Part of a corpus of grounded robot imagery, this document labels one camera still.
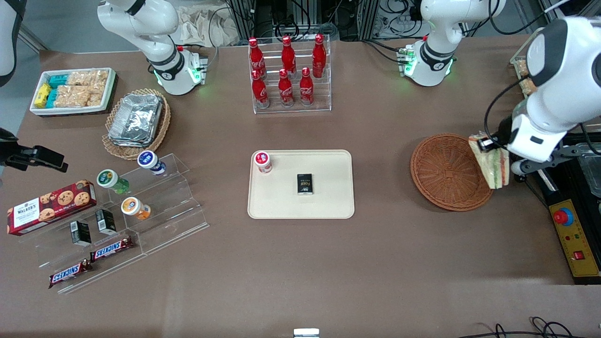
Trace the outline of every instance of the brown tabletop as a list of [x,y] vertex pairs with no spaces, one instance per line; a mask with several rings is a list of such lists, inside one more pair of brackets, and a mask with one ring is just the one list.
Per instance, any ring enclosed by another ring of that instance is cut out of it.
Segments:
[[[523,185],[485,206],[446,212],[415,188],[409,158],[425,137],[482,129],[487,105],[515,79],[508,60],[524,36],[466,38],[441,85],[422,88],[362,43],[334,45],[333,109],[312,116],[252,113],[245,47],[223,48],[207,85],[167,96],[160,155],[186,163],[210,227],[73,294],[47,290],[34,250],[0,236],[0,332],[15,337],[456,337],[530,329],[529,316],[598,336],[601,289],[573,286],[547,210]],[[407,41],[396,41],[401,46]],[[112,67],[116,97],[159,88],[142,53],[43,52],[42,69]],[[523,97],[509,92],[491,127]],[[69,172],[4,171],[1,207],[110,167],[106,116],[27,113],[20,142],[65,154]],[[248,171],[259,149],[346,149],[355,215],[348,220],[253,220]]]

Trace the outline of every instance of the coca-cola bottle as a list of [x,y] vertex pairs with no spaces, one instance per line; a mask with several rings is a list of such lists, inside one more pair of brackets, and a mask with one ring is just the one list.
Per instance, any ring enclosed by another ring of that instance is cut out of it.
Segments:
[[291,79],[296,77],[296,55],[294,49],[292,49],[292,39],[288,35],[284,35],[282,38],[284,49],[282,50],[282,65],[288,72],[288,76]]
[[311,79],[311,71],[305,67],[301,71],[302,78],[300,79],[300,102],[303,106],[313,104],[313,80]]
[[292,107],[294,105],[294,97],[292,96],[292,82],[288,78],[286,69],[279,70],[279,97],[282,99],[284,107]]
[[251,72],[252,76],[252,93],[257,100],[256,106],[259,109],[265,109],[269,106],[269,97],[267,96],[267,88],[265,82],[261,80],[261,73],[258,70]]
[[248,39],[248,45],[251,47],[249,57],[251,58],[252,70],[258,70],[261,79],[265,79],[267,77],[267,69],[265,68],[265,59],[263,58],[263,52],[258,47],[257,39],[251,37]]
[[326,67],[326,48],[323,46],[323,35],[315,35],[315,47],[313,47],[313,76],[321,78],[323,69]]

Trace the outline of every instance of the black box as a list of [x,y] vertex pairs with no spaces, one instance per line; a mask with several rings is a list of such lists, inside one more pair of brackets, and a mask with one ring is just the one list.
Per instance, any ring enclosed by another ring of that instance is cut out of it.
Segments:
[[78,221],[71,222],[71,240],[73,244],[86,246],[92,244],[90,228],[87,224]]
[[299,195],[313,195],[313,174],[297,174],[296,185]]
[[98,210],[96,212],[96,222],[98,222],[98,231],[106,235],[113,235],[117,233],[117,227],[115,227],[115,218],[113,218],[112,212],[108,210]]

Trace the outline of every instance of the cookie box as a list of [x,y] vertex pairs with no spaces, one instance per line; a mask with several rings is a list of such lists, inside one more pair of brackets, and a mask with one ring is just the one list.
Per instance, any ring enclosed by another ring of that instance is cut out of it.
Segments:
[[7,232],[21,236],[95,205],[94,185],[81,180],[10,208]]

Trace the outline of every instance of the round woven basket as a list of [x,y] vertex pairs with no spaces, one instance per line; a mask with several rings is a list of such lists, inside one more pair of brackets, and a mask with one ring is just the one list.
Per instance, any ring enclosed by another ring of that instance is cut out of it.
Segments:
[[411,177],[428,200],[447,210],[473,210],[492,195],[468,139],[456,134],[423,140],[411,156]]
[[[138,94],[138,95],[152,94],[152,95],[159,96],[163,99],[163,108],[161,110],[159,124],[157,126],[157,131],[154,136],[154,141],[147,148],[116,146],[115,144],[113,144],[111,142],[108,134],[102,136],[102,143],[105,145],[105,149],[107,152],[109,152],[112,155],[115,155],[116,157],[127,159],[128,161],[135,161],[141,152],[143,152],[145,150],[155,151],[159,147],[159,145],[165,138],[165,134],[167,133],[167,128],[169,128],[169,121],[171,120],[171,110],[169,108],[169,104],[167,103],[167,100],[165,99],[165,96],[163,96],[163,94],[159,93],[158,91],[156,91],[154,89],[147,89],[147,88],[138,89],[138,90],[134,90],[130,94]],[[111,126],[113,124],[113,121],[115,120],[115,114],[119,110],[119,107],[121,106],[121,102],[123,102],[123,98],[121,98],[121,100],[119,100],[119,102],[113,107],[111,113],[109,114],[109,117],[106,119],[106,123],[105,123],[106,131],[111,130]]]

